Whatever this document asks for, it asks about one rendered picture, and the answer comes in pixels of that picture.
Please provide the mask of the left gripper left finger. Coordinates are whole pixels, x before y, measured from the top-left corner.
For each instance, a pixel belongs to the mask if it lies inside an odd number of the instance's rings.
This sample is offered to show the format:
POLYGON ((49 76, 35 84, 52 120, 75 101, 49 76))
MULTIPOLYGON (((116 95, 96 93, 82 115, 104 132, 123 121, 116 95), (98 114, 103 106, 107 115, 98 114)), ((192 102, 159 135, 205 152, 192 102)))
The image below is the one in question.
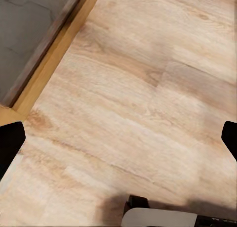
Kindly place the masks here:
POLYGON ((26 134, 21 121, 0 127, 0 180, 25 140, 26 134))

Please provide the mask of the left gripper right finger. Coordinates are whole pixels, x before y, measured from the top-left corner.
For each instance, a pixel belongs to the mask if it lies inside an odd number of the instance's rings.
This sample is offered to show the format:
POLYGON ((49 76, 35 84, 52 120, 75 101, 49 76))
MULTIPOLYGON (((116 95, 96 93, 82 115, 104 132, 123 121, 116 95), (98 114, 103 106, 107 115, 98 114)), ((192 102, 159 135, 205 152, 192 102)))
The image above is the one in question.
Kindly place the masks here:
POLYGON ((226 121, 221 138, 237 161, 237 123, 226 121))

